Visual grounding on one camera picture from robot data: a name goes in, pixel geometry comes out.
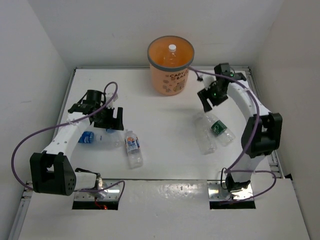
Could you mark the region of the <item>clear bottle dark blue label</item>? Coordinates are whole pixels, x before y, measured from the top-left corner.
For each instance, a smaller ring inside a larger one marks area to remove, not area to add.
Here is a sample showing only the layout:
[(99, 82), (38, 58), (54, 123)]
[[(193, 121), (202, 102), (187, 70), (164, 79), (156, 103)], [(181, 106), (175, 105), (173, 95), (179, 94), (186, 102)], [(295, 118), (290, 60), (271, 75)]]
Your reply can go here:
[(122, 132), (120, 130), (103, 130), (99, 137), (100, 143), (107, 149), (113, 150), (122, 146)]

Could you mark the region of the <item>clear square bottle white cap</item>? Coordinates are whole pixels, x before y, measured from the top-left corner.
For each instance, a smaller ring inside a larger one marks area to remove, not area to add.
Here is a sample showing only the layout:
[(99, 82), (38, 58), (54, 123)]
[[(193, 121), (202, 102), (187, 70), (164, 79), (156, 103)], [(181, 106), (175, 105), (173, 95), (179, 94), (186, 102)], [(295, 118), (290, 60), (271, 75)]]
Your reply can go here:
[(179, 66), (179, 58), (177, 57), (177, 46), (169, 44), (165, 49), (162, 59), (162, 65), (167, 68), (176, 68)]

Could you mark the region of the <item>clear bottle green label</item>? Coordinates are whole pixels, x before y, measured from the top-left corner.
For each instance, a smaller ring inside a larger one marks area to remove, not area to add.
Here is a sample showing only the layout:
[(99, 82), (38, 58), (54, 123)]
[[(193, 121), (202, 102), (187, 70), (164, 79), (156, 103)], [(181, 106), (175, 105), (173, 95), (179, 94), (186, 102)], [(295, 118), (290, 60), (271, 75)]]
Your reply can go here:
[(209, 129), (223, 147), (233, 142), (236, 136), (216, 115), (206, 112), (204, 116)]

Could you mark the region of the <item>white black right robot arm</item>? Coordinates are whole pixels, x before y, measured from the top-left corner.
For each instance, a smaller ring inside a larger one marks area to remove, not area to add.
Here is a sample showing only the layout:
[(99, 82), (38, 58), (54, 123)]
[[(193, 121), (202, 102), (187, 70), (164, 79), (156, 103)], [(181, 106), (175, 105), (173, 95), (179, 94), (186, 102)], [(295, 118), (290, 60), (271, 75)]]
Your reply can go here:
[(241, 72), (233, 72), (229, 63), (214, 67), (214, 73), (194, 71), (204, 88), (197, 95), (205, 113), (231, 98), (241, 111), (246, 126), (241, 136), (242, 151), (225, 169), (228, 192), (239, 191), (251, 183), (260, 162), (280, 146), (283, 118), (267, 109), (250, 89)]

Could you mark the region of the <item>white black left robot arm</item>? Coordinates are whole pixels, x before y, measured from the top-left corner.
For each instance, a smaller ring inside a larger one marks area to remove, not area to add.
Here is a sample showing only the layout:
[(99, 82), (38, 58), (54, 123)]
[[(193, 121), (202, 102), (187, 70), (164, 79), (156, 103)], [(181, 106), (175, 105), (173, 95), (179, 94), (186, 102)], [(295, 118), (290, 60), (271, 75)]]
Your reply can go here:
[(70, 163), (77, 144), (114, 145), (113, 135), (124, 130), (123, 108), (114, 108), (118, 94), (88, 90), (68, 110), (65, 123), (52, 142), (30, 157), (33, 190), (36, 193), (69, 196), (73, 192), (102, 190), (97, 172), (74, 169)]

